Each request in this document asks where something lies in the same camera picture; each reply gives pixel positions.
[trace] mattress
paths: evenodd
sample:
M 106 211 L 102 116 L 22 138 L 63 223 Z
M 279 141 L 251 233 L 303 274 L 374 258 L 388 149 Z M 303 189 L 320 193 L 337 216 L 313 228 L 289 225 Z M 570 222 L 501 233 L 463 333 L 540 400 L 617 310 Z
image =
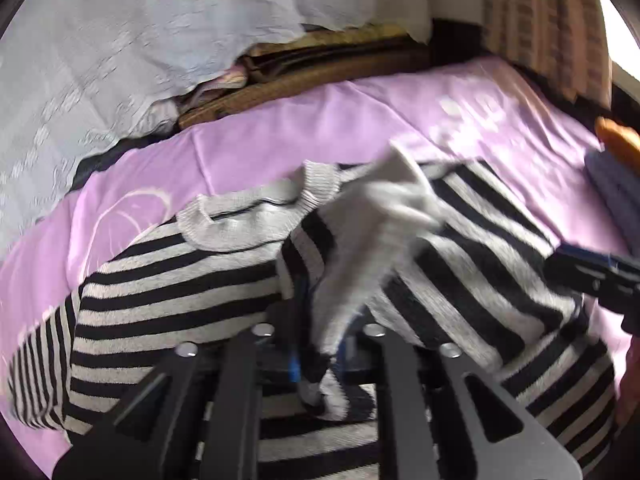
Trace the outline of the mattress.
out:
M 325 85 L 131 150 L 69 194 L 0 267 L 0 374 L 27 330 L 71 288 L 198 193 L 258 186 L 305 159 L 368 162 L 390 139 L 420 161 L 483 158 L 553 240 L 625 253 L 584 173 L 596 137 L 501 60 Z M 593 307 L 594 330 L 620 378 L 628 337 L 618 316 Z M 63 435 L 9 425 L 50 476 L 68 447 Z

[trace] striped curtain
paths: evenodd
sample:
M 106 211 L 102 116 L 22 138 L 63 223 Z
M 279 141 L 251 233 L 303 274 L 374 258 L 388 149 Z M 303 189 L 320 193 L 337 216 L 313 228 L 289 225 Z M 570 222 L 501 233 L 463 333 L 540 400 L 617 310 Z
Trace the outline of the striped curtain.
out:
M 545 76 L 566 98 L 611 102 L 600 0 L 485 0 L 484 46 Z

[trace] ribbed neckline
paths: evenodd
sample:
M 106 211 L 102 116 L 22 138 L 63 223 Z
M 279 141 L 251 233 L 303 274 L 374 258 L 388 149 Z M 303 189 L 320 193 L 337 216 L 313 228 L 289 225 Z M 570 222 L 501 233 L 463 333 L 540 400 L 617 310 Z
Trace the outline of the ribbed neckline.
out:
M 337 166 L 305 161 L 291 177 L 221 196 L 198 195 L 176 215 L 184 239 L 204 251 L 282 240 L 340 188 Z

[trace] bed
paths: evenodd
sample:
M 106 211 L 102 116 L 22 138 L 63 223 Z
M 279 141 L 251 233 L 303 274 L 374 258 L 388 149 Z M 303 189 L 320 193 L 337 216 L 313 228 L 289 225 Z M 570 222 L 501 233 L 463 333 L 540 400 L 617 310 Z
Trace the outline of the bed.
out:
M 19 2 L 10 0 L 4 16 L 10 17 Z M 442 19 L 434 22 L 430 64 L 449 64 L 480 53 L 479 27 L 468 22 L 482 21 L 481 5 L 455 9 L 452 0 L 430 3 L 445 9 Z M 466 13 L 463 25 L 455 22 L 461 13 Z M 496 57 L 483 57 L 429 72 L 337 82 L 223 121 L 196 124 L 143 150 L 126 151 L 81 189 L 58 197 L 46 219 L 12 244 L 0 267 L 2 302 L 28 307 L 3 314 L 3 329 L 12 336 L 0 340 L 2 355 L 15 349 L 16 335 L 19 338 L 42 318 L 43 305 L 56 304 L 100 263 L 168 219 L 197 193 L 221 194 L 263 184 L 294 170 L 306 158 L 368 162 L 389 139 L 421 160 L 480 156 L 551 237 L 624 253 L 620 234 L 582 172 L 584 153 L 598 148 L 590 132 L 593 118 L 576 111 L 577 105 L 567 106 L 562 94 L 543 96 L 541 88 L 548 78 L 536 84 L 535 75 L 525 78 L 523 73 L 525 68 L 519 73 Z M 603 111 L 593 102 L 585 108 L 596 110 L 592 115 Z M 519 164 L 523 160 L 532 164 Z M 178 178 L 168 171 L 175 165 L 184 168 Z M 45 273 L 50 280 L 29 286 Z M 609 345 L 620 378 L 629 338 L 620 331 L 615 315 L 594 312 L 594 323 Z M 2 412 L 7 413 L 6 406 Z M 34 463 L 49 476 L 68 447 L 63 437 L 5 419 L 1 437 L 7 444 L 0 449 L 10 454 L 4 462 L 15 465 L 16 478 L 41 478 Z M 627 429 L 625 434 L 633 439 L 635 433 Z M 30 458 L 15 445 L 14 435 Z M 621 442 L 612 457 L 619 449 L 623 452 L 625 441 Z M 610 462 L 622 464 L 613 458 Z

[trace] white cloth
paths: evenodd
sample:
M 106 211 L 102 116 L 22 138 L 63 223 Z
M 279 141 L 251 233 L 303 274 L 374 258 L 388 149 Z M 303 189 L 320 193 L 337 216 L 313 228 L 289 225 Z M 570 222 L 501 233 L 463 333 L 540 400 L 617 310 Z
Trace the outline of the white cloth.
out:
M 26 0 L 0 40 L 0 258 L 82 158 L 148 133 L 136 125 L 154 101 L 251 44 L 294 40 L 301 23 L 376 21 L 423 41 L 431 29 L 427 0 Z

